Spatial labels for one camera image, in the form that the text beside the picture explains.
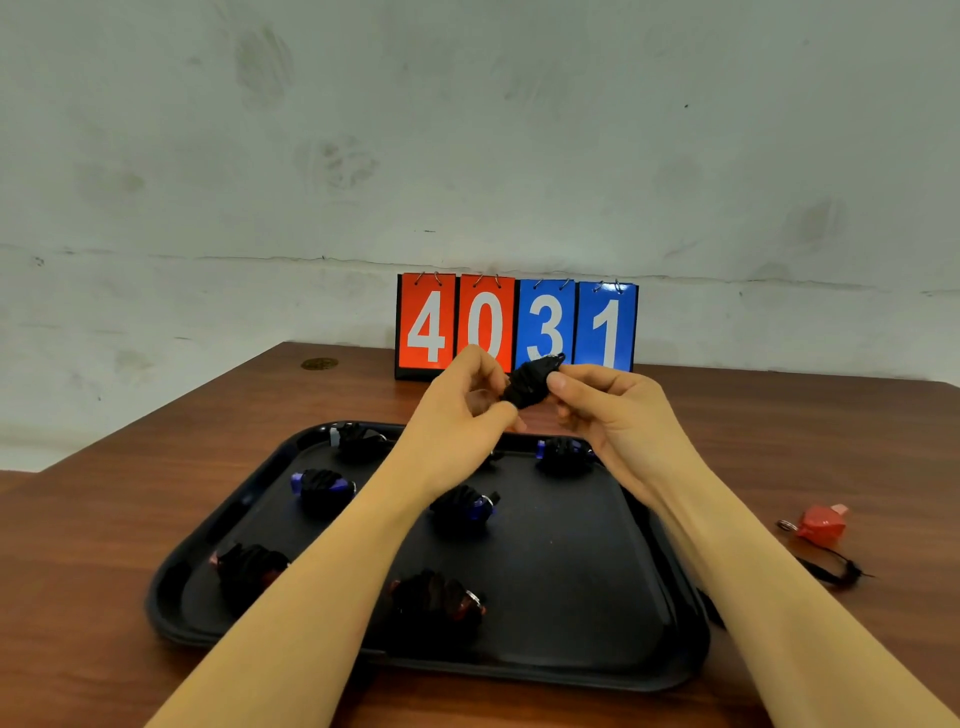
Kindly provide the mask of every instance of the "black tray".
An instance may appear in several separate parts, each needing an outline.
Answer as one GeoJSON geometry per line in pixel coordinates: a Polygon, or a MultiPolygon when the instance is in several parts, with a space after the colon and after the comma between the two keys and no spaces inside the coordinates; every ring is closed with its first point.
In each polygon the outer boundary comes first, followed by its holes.
{"type": "MultiPolygon", "coordinates": [[[[290,475],[330,468],[359,487],[377,464],[337,458],[319,425],[283,443],[164,561],[147,596],[154,629],[175,643],[212,646],[234,622],[221,598],[210,555],[233,543],[261,544],[296,558],[327,522],[306,516],[290,475]]],[[[402,425],[362,423],[395,440],[402,425]]],[[[396,665],[568,685],[657,691],[693,675],[709,630],[703,605],[660,521],[600,465],[574,478],[536,468],[537,435],[505,434],[505,453],[469,483],[502,500],[487,533],[441,538],[424,513],[391,566],[387,583],[427,567],[482,593],[487,614],[465,654],[444,660],[388,654],[381,598],[360,659],[396,665]]]]}

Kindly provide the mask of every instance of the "red plastic part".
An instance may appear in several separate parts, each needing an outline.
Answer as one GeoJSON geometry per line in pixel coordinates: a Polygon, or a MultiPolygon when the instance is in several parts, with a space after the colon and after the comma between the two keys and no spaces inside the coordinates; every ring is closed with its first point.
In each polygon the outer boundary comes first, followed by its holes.
{"type": "Polygon", "coordinates": [[[817,546],[832,546],[847,527],[842,515],[825,505],[810,506],[797,527],[797,535],[817,546]]]}

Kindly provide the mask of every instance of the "white number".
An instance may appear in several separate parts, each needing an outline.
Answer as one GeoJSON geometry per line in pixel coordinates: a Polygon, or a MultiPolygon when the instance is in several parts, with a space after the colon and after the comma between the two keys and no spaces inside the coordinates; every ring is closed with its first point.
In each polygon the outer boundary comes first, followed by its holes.
{"type": "Polygon", "coordinates": [[[616,317],[619,314],[620,301],[610,299],[607,307],[593,317],[593,327],[600,328],[604,324],[607,330],[604,332],[603,340],[603,365],[605,367],[613,366],[613,354],[616,350],[616,317]]]}
{"type": "Polygon", "coordinates": [[[540,327],[540,333],[545,333],[550,337],[550,354],[541,354],[536,346],[527,347],[527,356],[530,357],[530,361],[540,359],[546,355],[556,356],[564,350],[564,338],[560,335],[560,332],[557,331],[557,324],[564,315],[564,309],[560,306],[560,302],[557,301],[557,297],[551,296],[548,293],[541,294],[534,298],[534,302],[530,304],[530,313],[536,316],[544,308],[550,309],[550,318],[540,327]]]}
{"type": "Polygon", "coordinates": [[[480,310],[490,307],[490,348],[487,351],[494,359],[500,353],[500,339],[503,338],[503,310],[500,300],[490,291],[478,293],[470,304],[470,315],[467,319],[467,343],[480,343],[480,310]]]}
{"type": "Polygon", "coordinates": [[[417,314],[413,328],[407,334],[407,346],[411,349],[426,349],[426,360],[435,362],[440,349],[446,346],[446,337],[440,335],[440,291],[431,291],[426,303],[417,314]],[[426,324],[426,334],[420,333],[426,324]]]}

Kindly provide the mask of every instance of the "left hand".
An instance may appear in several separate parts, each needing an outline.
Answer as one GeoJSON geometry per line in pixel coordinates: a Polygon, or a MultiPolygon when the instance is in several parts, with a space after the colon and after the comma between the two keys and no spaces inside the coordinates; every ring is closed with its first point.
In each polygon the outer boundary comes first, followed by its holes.
{"type": "Polygon", "coordinates": [[[516,407],[499,401],[507,375],[476,345],[433,380],[384,465],[398,468],[434,498],[480,467],[507,427],[526,429],[516,407]]]}

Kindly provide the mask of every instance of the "forearm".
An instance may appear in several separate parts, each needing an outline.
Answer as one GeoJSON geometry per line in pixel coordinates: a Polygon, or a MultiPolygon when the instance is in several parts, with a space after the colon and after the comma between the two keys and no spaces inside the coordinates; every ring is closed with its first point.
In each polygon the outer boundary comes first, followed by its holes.
{"type": "Polygon", "coordinates": [[[706,466],[658,488],[778,728],[960,721],[706,466]]]}
{"type": "Polygon", "coordinates": [[[397,480],[388,459],[204,658],[151,728],[329,723],[387,570],[425,505],[397,480]]]}

